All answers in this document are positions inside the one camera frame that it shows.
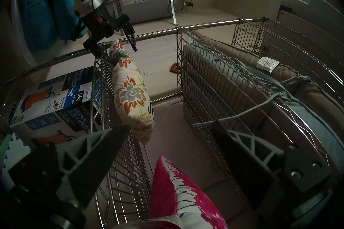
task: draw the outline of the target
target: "metal strap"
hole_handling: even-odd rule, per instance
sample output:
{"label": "metal strap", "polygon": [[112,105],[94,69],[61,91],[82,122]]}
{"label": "metal strap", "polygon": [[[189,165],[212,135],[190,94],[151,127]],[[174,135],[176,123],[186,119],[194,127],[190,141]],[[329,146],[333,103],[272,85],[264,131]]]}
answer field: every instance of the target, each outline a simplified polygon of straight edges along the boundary
{"label": "metal strap", "polygon": [[175,17],[175,13],[174,13],[174,4],[173,4],[173,0],[170,0],[170,1],[171,1],[171,9],[172,9],[173,22],[174,22],[174,25],[175,25],[175,26],[178,26],[177,20],[176,20],[176,17]]}

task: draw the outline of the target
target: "orange flower pattern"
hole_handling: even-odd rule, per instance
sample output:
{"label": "orange flower pattern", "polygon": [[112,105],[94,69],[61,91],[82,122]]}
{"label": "orange flower pattern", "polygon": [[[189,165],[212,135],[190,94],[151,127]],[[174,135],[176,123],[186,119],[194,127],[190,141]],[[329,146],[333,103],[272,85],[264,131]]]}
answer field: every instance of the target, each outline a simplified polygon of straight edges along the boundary
{"label": "orange flower pattern", "polygon": [[140,87],[136,87],[136,83],[133,78],[124,82],[124,87],[119,88],[116,91],[116,103],[117,107],[120,108],[124,103],[124,111],[126,114],[130,113],[131,107],[135,108],[137,104],[144,107],[144,102],[146,97],[144,96],[144,91]]}
{"label": "orange flower pattern", "polygon": [[143,77],[121,42],[116,40],[109,52],[116,65],[112,71],[115,108],[132,135],[146,144],[153,131],[154,116]]}

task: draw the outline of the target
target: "light switch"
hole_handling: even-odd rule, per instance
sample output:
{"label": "light switch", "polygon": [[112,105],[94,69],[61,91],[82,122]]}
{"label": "light switch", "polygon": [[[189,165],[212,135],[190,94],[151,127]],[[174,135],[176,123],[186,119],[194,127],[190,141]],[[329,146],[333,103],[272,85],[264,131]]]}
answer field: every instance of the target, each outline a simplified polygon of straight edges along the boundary
{"label": "light switch", "polygon": [[157,70],[147,70],[147,71],[144,71],[144,74],[145,76],[147,75],[153,75],[153,74],[156,74],[157,73]]}

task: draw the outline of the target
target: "tag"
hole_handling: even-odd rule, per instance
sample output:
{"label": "tag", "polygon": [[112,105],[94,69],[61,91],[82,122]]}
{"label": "tag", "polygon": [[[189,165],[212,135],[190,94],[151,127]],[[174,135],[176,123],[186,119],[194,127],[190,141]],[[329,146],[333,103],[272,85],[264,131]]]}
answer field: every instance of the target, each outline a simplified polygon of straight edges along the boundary
{"label": "tag", "polygon": [[271,73],[274,68],[279,65],[279,61],[276,61],[274,59],[270,59],[268,57],[262,57],[258,62],[257,62],[257,68],[263,69]]}

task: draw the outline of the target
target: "wire shelf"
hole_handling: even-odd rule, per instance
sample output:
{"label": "wire shelf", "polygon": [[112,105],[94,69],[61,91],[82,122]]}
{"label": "wire shelf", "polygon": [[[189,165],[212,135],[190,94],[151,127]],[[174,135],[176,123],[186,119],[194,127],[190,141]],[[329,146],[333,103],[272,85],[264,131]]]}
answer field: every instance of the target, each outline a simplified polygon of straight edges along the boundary
{"label": "wire shelf", "polygon": [[[103,57],[107,58],[107,61],[109,60],[105,51]],[[90,112],[95,124],[99,124],[99,119],[101,120],[102,130],[123,124],[114,106],[114,91],[111,82],[113,66],[107,61],[95,58],[92,95],[94,95],[96,85],[100,82],[101,100],[97,102],[96,95],[92,97],[96,108],[91,108]],[[113,225],[123,222],[148,219],[151,186],[139,142],[131,133],[107,173],[106,183],[108,191],[105,192],[99,187],[95,195],[101,228],[109,229]],[[103,196],[106,201],[104,210],[100,208],[99,196]],[[110,206],[113,210],[114,221],[109,221],[112,219],[108,215]]]}
{"label": "wire shelf", "polygon": [[[264,102],[273,94],[254,75],[243,70],[236,62],[188,29],[180,28],[179,32],[177,63],[182,71],[177,76],[178,92],[183,94],[184,104],[196,123],[237,115]],[[246,46],[251,42],[255,43],[255,39],[248,38],[242,39],[241,43],[248,41]],[[336,173],[331,158],[316,135],[280,98],[275,98],[268,105],[240,118],[226,121],[224,127],[261,137],[282,150],[291,144],[304,147],[316,154],[324,165]],[[249,206],[210,133],[211,126],[205,125],[199,128],[230,176],[241,198]]]}
{"label": "wire shelf", "polygon": [[344,105],[344,67],[326,50],[294,29],[266,18],[236,25],[232,45],[288,65]]}

